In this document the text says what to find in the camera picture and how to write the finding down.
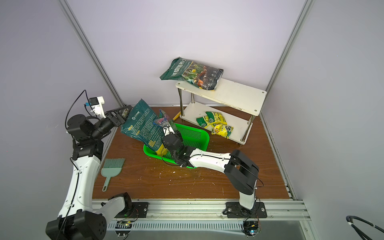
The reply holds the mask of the blue and green fertilizer bag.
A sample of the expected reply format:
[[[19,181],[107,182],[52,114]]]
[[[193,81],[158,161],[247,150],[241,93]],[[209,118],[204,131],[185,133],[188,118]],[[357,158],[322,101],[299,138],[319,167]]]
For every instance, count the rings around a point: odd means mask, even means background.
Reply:
[[[165,136],[179,132],[173,119],[162,109],[159,109],[159,116],[154,120],[154,125],[161,127]]]

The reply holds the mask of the aluminium mounting rail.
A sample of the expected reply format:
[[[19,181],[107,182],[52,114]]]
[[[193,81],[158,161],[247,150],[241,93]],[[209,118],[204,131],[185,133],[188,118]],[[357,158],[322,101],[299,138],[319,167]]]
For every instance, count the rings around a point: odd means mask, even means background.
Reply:
[[[265,204],[266,219],[234,218],[222,214],[227,202],[235,200],[191,200],[191,199],[134,199],[133,202],[148,202],[145,219],[116,218],[108,224],[109,231],[115,231],[118,221],[130,221],[131,231],[215,231],[241,234],[244,221],[257,221],[261,226],[272,221],[294,222],[308,233],[313,224],[302,201],[261,200]]]

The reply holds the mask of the right controller board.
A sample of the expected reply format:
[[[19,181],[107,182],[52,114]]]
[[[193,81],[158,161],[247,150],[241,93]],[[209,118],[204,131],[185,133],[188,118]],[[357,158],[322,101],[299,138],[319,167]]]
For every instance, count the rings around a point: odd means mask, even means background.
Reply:
[[[257,221],[244,221],[242,225],[242,232],[247,237],[255,237],[261,232],[260,223]]]

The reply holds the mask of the large dark green soil bag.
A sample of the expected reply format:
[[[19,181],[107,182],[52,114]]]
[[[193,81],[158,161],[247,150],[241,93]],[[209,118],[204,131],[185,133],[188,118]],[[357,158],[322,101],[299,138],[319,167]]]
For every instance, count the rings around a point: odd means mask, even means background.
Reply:
[[[154,121],[158,118],[152,108],[141,99],[130,111],[121,133],[141,141],[158,156],[164,156],[168,150],[163,145],[163,129]]]

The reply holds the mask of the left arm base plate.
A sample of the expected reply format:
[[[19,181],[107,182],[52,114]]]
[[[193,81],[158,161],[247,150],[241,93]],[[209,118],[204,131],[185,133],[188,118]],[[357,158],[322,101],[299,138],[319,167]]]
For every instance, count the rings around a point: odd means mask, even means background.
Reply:
[[[148,202],[133,202],[132,207],[118,213],[115,218],[145,219],[149,208]]]

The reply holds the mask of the left controller board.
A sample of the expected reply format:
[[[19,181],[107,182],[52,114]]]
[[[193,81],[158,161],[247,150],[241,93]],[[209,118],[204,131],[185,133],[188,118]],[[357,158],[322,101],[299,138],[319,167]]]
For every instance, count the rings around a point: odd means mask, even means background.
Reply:
[[[132,227],[133,224],[130,221],[118,221],[115,225],[117,238],[125,240],[129,236]]]

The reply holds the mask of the controller board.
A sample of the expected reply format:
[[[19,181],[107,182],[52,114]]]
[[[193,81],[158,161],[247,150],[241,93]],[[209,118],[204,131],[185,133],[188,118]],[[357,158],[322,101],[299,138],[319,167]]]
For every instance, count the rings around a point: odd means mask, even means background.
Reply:
[[[247,237],[255,237],[261,232],[260,223],[257,221],[244,221],[242,225],[242,232]]]
[[[132,227],[133,224],[130,221],[118,221],[115,225],[117,238],[125,240],[129,236]]]

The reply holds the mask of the green plastic basket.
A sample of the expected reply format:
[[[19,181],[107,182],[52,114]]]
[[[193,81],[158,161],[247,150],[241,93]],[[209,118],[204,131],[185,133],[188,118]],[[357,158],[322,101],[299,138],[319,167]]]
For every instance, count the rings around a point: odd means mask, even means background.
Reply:
[[[175,126],[181,133],[185,146],[194,147],[202,151],[207,150],[210,141],[210,136],[205,130],[177,123],[175,123]],[[176,162],[170,152],[167,152],[166,155],[161,157],[145,145],[143,146],[143,151],[148,157],[152,157],[158,160],[164,160],[165,163],[172,166],[176,165]]]

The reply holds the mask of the green flower print soil bag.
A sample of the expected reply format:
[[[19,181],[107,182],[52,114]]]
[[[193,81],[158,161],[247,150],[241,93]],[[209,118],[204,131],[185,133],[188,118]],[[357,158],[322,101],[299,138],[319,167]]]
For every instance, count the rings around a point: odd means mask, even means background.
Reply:
[[[179,57],[172,61],[160,79],[183,81],[203,90],[214,91],[223,73],[223,69]]]

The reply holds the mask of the yellow green small fertilizer bag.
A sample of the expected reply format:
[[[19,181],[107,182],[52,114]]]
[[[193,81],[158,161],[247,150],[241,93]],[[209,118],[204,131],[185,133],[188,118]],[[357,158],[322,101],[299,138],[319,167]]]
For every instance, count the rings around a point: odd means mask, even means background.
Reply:
[[[205,116],[196,118],[196,121],[204,129],[210,126],[227,125],[225,117],[219,112],[206,112]]]

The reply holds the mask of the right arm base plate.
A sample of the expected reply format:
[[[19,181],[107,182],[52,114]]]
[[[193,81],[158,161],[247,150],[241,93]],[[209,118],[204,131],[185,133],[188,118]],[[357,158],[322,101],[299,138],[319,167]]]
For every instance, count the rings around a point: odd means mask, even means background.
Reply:
[[[251,210],[242,207],[239,202],[227,202],[226,208],[222,211],[222,214],[229,219],[234,218],[260,218],[266,219],[268,217],[265,204],[263,202],[255,202]]]

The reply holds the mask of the white two-tier shelf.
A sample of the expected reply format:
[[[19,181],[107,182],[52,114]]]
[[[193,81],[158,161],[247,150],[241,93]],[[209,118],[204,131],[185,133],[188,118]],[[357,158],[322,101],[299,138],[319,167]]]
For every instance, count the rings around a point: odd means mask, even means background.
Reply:
[[[180,118],[182,120],[198,126],[197,118],[205,116],[206,112],[220,112],[228,125],[234,127],[229,139],[241,145],[245,145],[247,142],[253,121],[261,113],[267,96],[266,90],[253,88],[224,78],[219,80],[214,91],[203,90],[182,81],[176,83],[176,88],[180,98]],[[196,96],[229,107],[232,110],[249,114],[250,119],[242,119],[216,107],[199,103],[195,100]]]

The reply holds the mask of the teal plastic dustpan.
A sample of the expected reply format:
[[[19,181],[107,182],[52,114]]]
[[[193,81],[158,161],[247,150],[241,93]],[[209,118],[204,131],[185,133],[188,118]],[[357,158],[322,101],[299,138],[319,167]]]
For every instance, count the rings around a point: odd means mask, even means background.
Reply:
[[[103,192],[107,191],[111,179],[121,173],[125,160],[124,158],[105,159],[104,166],[101,169],[102,176],[106,178],[102,188]]]

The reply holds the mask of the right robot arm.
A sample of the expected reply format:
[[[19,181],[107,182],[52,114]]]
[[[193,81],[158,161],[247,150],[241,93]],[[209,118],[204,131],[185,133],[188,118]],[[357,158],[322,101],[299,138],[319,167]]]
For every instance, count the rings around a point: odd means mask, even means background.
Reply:
[[[179,167],[206,168],[221,172],[239,191],[239,204],[251,210],[256,202],[256,188],[259,180],[259,167],[243,152],[220,154],[202,151],[186,146],[181,136],[170,133],[163,138],[164,147],[171,153]]]

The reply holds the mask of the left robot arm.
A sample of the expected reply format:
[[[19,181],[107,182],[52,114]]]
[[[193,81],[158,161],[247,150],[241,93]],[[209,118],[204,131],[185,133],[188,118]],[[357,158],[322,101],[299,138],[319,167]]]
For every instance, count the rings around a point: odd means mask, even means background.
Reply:
[[[103,138],[115,127],[124,124],[132,106],[105,113],[95,124],[91,117],[74,115],[67,120],[67,131],[73,137],[73,174],[70,187],[58,214],[47,223],[46,234],[51,240],[102,240],[108,224],[118,216],[128,217],[134,206],[128,193],[111,197],[100,209],[94,210],[93,189],[104,149]]]

